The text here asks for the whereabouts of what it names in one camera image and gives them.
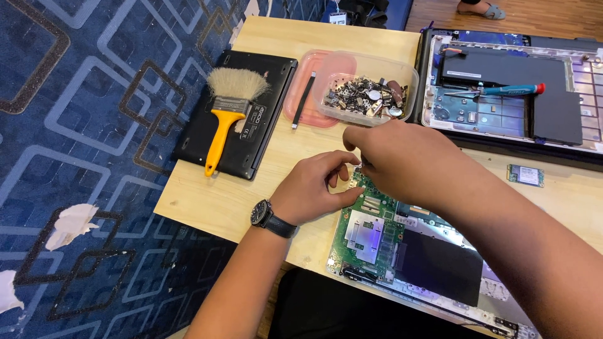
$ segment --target black watch strap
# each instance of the black watch strap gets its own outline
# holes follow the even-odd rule
[[[261,227],[270,230],[272,233],[276,235],[280,235],[283,238],[289,239],[295,233],[295,226],[287,223],[286,221],[281,220],[279,217],[271,214],[266,222],[264,222]]]

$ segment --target ssd card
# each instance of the ssd card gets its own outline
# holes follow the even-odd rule
[[[530,186],[545,187],[545,172],[538,168],[508,165],[507,180]]]

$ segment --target wristwatch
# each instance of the wristwatch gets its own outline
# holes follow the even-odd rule
[[[266,199],[258,202],[251,211],[251,224],[270,230],[283,238],[290,238],[295,232],[295,226],[274,215],[272,205]]]

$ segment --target wooden table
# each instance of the wooden table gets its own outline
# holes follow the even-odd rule
[[[233,49],[296,59],[309,49],[346,50],[413,65],[419,36],[419,33],[252,16],[247,18]],[[343,150],[341,135],[346,127],[345,123],[331,128],[302,124],[294,131],[291,130],[291,121],[281,114],[255,181],[248,182],[226,174],[219,174],[216,179],[206,178],[203,167],[180,160],[163,190],[155,213],[239,242],[249,228],[253,206],[270,197],[300,159],[325,151]],[[543,169],[544,188],[516,183],[510,185],[603,253],[603,173],[473,150],[464,152],[504,181],[510,163]],[[345,187],[339,182],[335,191],[342,191]],[[326,260],[338,215],[339,212],[330,214],[300,227],[286,260],[335,277],[326,271]],[[342,280],[446,318],[442,313],[347,279]]]

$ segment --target foot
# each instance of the foot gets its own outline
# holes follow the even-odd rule
[[[490,8],[490,4],[485,1],[480,1],[475,5],[466,4],[464,2],[459,2],[458,5],[456,5],[456,10],[459,12],[473,12],[477,14],[486,13],[488,8]]]

